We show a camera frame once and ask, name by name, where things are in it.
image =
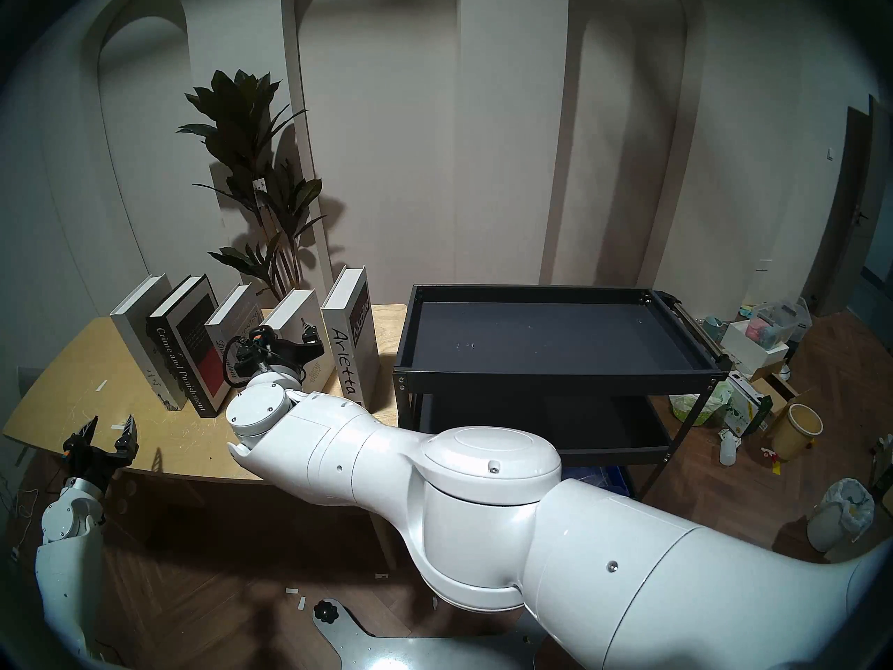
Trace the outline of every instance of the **doorway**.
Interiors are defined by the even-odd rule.
[[[870,96],[868,115],[847,108],[837,190],[803,289],[813,314],[834,314],[850,303],[871,251],[889,167],[890,113]]]

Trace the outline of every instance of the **metal cart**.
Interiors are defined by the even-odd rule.
[[[730,360],[650,289],[416,285],[394,366],[400,427],[539,434],[565,466],[669,463]],[[649,396],[699,394],[675,437]]]

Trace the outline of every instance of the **wall arch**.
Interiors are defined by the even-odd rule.
[[[681,0],[569,0],[541,282],[637,283],[671,156],[686,43]]]
[[[239,276],[206,252],[228,244],[210,190],[210,156],[177,124],[202,119],[192,88],[180,0],[129,0],[115,14],[96,60],[100,105],[121,201],[147,271],[172,283],[207,273],[219,297]]]
[[[310,156],[333,272],[376,302],[453,280],[456,0],[294,0]],[[301,133],[298,132],[301,147]]]

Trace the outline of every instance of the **storage box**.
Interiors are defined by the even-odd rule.
[[[788,345],[780,343],[770,350],[763,350],[758,344],[746,336],[748,322],[732,322],[722,337],[722,347],[735,356],[745,368],[742,372],[750,376],[760,367],[783,360],[788,352]]]
[[[736,437],[743,437],[759,427],[766,415],[769,415],[772,398],[754,389],[739,372],[729,374],[729,383],[732,394],[725,423]]]

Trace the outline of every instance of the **plastic bag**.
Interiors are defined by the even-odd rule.
[[[697,427],[698,425],[707,422],[708,417],[729,403],[731,393],[732,385],[727,381],[720,381],[720,383],[716,385],[716,389],[713,390],[709,399],[707,399],[707,402],[704,404],[704,409],[697,414],[695,426]],[[671,396],[670,405],[673,407],[673,414],[676,416],[676,419],[681,420],[684,423],[685,419],[689,416],[691,409],[695,407],[695,401],[697,401],[697,394]]]
[[[874,499],[854,478],[844,478],[831,485],[818,509],[826,504],[840,504],[840,525],[855,538],[865,533],[874,520]]]

